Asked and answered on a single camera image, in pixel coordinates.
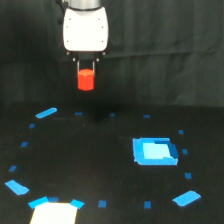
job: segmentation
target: blue tape marker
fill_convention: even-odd
[[[143,115],[143,118],[150,118],[150,115]]]
[[[99,201],[99,204],[98,204],[98,207],[99,208],[106,208],[107,207],[107,202],[106,201]]]
[[[182,149],[182,152],[183,152],[184,155],[187,155],[188,154],[187,149]]]
[[[151,201],[145,201],[144,208],[145,209],[150,209],[151,208]]]
[[[37,199],[35,201],[31,201],[28,203],[28,205],[30,206],[30,208],[34,209],[36,208],[38,205],[41,205],[41,204],[44,204],[46,202],[49,202],[48,201],[48,198],[47,197],[43,197],[43,198],[40,198],[40,199]]]
[[[37,118],[41,119],[57,112],[57,108],[50,108],[36,115]]]
[[[197,194],[194,191],[188,191],[187,193],[174,198],[173,201],[176,202],[179,206],[183,207],[192,203],[193,201],[196,201],[199,198],[201,198],[201,195]]]
[[[82,112],[76,112],[75,115],[81,116],[82,115]]]
[[[53,198],[48,198],[49,202],[58,202],[58,198],[53,197]]]
[[[185,173],[185,178],[186,179],[191,179],[191,173]]]
[[[178,159],[172,157],[163,157],[159,159],[146,159],[144,155],[144,143],[154,143],[155,139],[144,138],[144,139],[133,139],[133,151],[134,151],[134,161],[139,165],[177,165]]]
[[[28,145],[28,142],[23,142],[21,147],[27,147],[27,145]]]
[[[77,201],[77,200],[73,200],[71,202],[71,205],[73,205],[74,207],[77,207],[78,209],[82,208],[82,206],[84,205],[84,202],[81,201]]]
[[[179,130],[179,134],[180,135],[184,135],[184,131],[183,130]]]
[[[9,169],[10,172],[14,172],[16,170],[17,166],[11,166],[11,168]]]
[[[17,195],[22,195],[22,194],[26,194],[29,189],[18,184],[16,181],[14,180],[10,180],[9,182],[6,182],[5,185],[7,187],[9,187],[14,193],[16,193]]]
[[[35,127],[35,124],[30,124],[30,128],[34,128]]]

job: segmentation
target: dark floor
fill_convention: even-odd
[[[224,110],[95,108],[75,116],[81,108],[58,107],[54,115],[36,119],[44,109],[15,106],[1,118],[1,224],[28,224],[33,213],[28,202],[44,196],[85,202],[77,224],[223,223]],[[170,138],[178,149],[178,166],[135,163],[132,139],[138,137]],[[21,148],[24,141],[28,146]],[[8,171],[12,165],[17,165],[14,173]],[[17,196],[5,186],[12,179],[30,191]],[[189,190],[202,198],[184,208],[172,202]],[[106,209],[98,208],[99,200],[107,201]],[[143,208],[144,201],[152,202],[151,210]]]

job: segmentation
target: red block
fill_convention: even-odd
[[[78,88],[89,91],[94,89],[94,71],[91,69],[82,69],[78,74]]]

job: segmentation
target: light blue square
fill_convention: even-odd
[[[191,173],[185,173],[185,178],[186,179],[191,179]]]
[[[21,147],[27,147],[27,145],[28,145],[28,142],[23,142]]]
[[[145,209],[150,209],[151,208],[151,202],[150,201],[145,201],[144,208]]]
[[[143,143],[143,151],[145,159],[172,158],[166,144]]]
[[[106,201],[99,201],[99,205],[98,205],[99,208],[106,208],[107,207],[107,202]]]

